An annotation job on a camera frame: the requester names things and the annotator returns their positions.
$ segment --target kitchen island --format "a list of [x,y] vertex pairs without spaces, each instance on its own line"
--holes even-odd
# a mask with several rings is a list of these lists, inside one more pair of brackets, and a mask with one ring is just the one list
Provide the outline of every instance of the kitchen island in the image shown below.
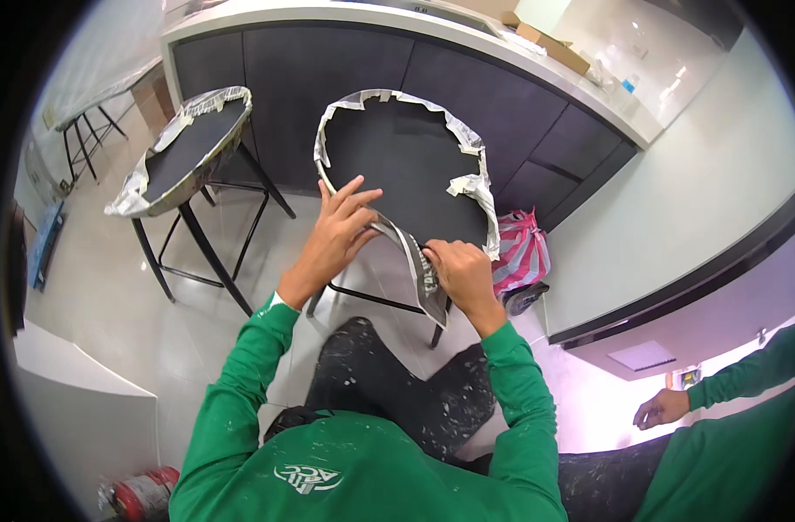
[[279,188],[312,194],[315,131],[329,103],[361,89],[428,99],[482,136],[496,211],[536,207],[550,231],[661,126],[645,110],[623,113],[552,58],[496,36],[509,31],[498,21],[461,10],[493,31],[361,3],[229,0],[162,35],[171,97],[248,87],[246,146]]

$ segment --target fire extinguisher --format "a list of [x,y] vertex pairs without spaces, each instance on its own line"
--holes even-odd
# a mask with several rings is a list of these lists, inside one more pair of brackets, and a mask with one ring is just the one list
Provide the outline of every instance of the fire extinguisher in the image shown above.
[[180,478],[170,466],[151,469],[112,486],[111,505],[117,514],[131,522],[141,522],[168,509],[168,499]]

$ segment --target white countertop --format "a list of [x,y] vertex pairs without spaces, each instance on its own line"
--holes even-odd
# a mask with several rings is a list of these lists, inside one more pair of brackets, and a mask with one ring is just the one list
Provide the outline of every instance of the white countertop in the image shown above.
[[[506,30],[500,22],[479,13],[448,3],[438,3],[452,10],[481,18],[498,31]],[[543,79],[580,101],[604,120],[626,134],[643,150],[650,147],[663,130],[653,115],[640,106],[627,114],[613,104],[609,97],[571,69],[548,56],[538,56],[476,29],[450,22],[439,17],[415,13],[405,9],[362,3],[328,2],[326,0],[228,0],[216,7],[195,13],[178,25],[168,29],[161,37],[162,59],[168,88],[175,106],[182,102],[174,70],[173,44],[197,34],[239,25],[277,22],[283,20],[337,20],[369,23],[439,37],[455,44],[473,48],[481,53],[501,59],[517,68]]]

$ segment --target dark gray cabinet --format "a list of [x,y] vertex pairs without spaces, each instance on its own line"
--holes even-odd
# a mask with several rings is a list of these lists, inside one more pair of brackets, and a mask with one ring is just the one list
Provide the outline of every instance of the dark gray cabinet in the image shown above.
[[555,226],[560,224],[562,220],[569,217],[569,214],[574,212],[574,209],[588,200],[592,194],[598,191],[600,187],[610,180],[621,168],[632,159],[635,155],[635,147],[627,144],[620,143],[615,147],[606,159],[594,169],[594,171],[583,180],[580,185],[570,193],[568,197],[563,199],[557,206],[555,206],[545,219],[538,221],[540,227],[545,231],[552,230]]
[[618,134],[569,105],[528,159],[583,180],[620,142]]
[[362,89],[400,89],[412,47],[409,38],[340,27],[245,31],[252,129],[273,182],[318,193],[313,143],[325,107]]
[[441,105],[482,137],[494,194],[510,181],[568,104],[495,65],[420,42],[403,91]]
[[543,219],[577,188],[577,182],[549,171],[530,161],[525,161],[511,180],[496,196],[496,212],[530,212],[535,209],[537,223],[543,227]]
[[[219,34],[181,42],[174,47],[174,65],[183,100],[214,89],[246,85],[243,37],[240,32]],[[241,141],[249,153],[257,158],[255,139],[249,127],[245,129]],[[232,171],[229,175],[247,176],[246,179],[253,175],[238,155],[232,157],[226,168]]]
[[[496,212],[536,207],[546,231],[635,154],[617,130],[538,78],[415,37],[305,21],[199,37],[173,53],[184,99],[236,84],[252,91],[243,141],[287,191],[318,194],[313,143],[319,118],[328,104],[362,89],[402,90],[464,121],[486,145]],[[248,172],[237,157],[231,168]]]

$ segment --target green long-sleeve shirt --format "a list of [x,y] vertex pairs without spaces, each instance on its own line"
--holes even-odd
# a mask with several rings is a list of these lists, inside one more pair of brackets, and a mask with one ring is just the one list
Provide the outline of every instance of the green long-sleeve shirt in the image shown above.
[[[688,390],[691,411],[795,378],[795,325]],[[788,456],[795,386],[753,408],[675,430],[635,522],[742,520]]]
[[258,407],[299,313],[277,295],[247,321],[208,386],[169,506],[181,520],[566,520],[553,398],[506,324],[482,341],[510,429],[489,477],[427,455],[394,423],[356,412],[289,428],[258,448]]

